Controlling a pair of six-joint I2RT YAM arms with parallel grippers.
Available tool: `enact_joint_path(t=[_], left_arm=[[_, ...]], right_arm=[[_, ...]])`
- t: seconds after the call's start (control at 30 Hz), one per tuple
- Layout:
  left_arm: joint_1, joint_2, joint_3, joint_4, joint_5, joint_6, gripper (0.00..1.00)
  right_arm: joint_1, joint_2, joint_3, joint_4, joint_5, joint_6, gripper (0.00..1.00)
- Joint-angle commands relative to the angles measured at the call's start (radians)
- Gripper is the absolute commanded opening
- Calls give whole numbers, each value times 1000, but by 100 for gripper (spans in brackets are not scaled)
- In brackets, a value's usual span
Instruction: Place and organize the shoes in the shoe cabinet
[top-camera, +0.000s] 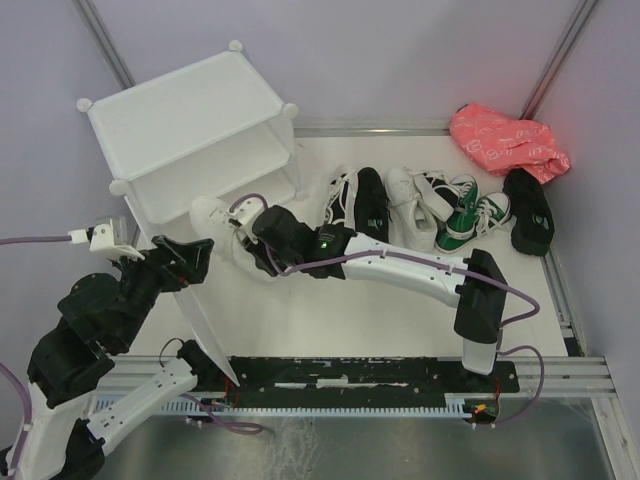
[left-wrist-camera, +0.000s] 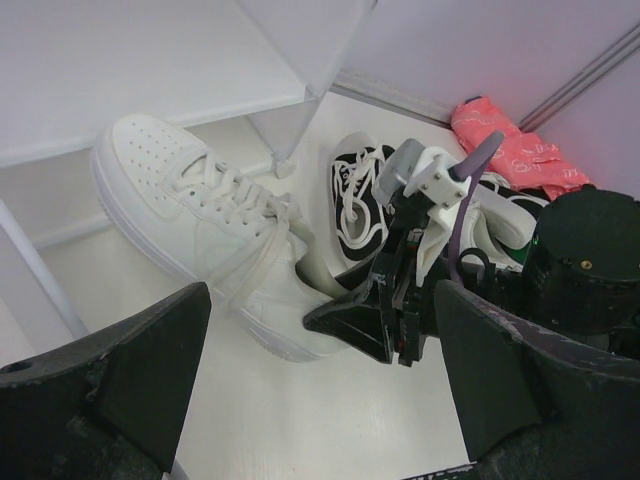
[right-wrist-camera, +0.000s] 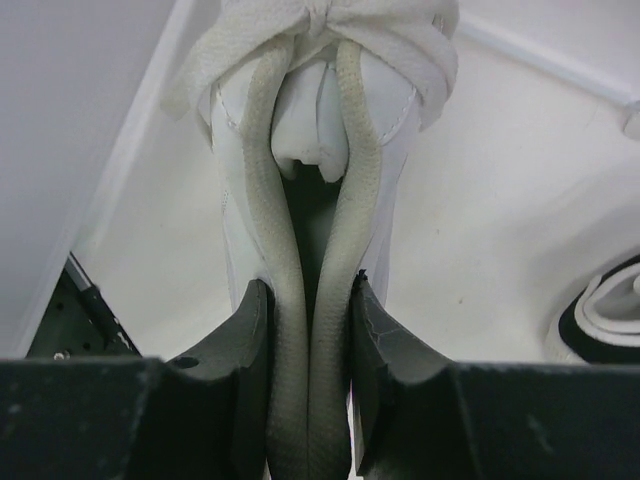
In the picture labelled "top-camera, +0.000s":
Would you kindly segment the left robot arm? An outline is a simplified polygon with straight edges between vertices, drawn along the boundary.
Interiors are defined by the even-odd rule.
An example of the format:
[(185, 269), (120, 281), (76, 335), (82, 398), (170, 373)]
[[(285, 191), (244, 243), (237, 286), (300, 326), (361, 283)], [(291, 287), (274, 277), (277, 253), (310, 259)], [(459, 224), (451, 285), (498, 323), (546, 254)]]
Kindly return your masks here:
[(1, 452), (7, 479), (91, 479), (106, 457), (167, 401), (207, 391), (221, 366), (196, 340), (103, 414), (88, 411), (100, 380), (125, 354), (158, 297), (204, 282), (211, 239), (179, 243), (156, 236), (151, 248), (117, 246), (106, 256), (119, 271), (82, 277), (58, 304), (61, 318), (35, 346), (27, 385), (16, 389), (23, 420), (14, 444)]

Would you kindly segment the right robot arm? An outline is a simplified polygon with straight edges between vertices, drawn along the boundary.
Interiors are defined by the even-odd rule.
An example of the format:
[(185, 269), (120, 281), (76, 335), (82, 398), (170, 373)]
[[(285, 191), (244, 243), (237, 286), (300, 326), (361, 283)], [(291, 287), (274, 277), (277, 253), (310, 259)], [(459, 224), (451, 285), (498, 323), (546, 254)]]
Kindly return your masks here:
[(310, 228), (288, 209), (265, 207), (253, 198), (231, 206), (226, 217), (255, 267), (271, 277), (303, 273), (315, 279), (372, 281), (453, 308), (453, 328), (463, 341), (460, 382), (481, 391), (494, 381), (507, 284), (488, 252), (475, 250), (467, 258), (445, 261), (343, 225)]

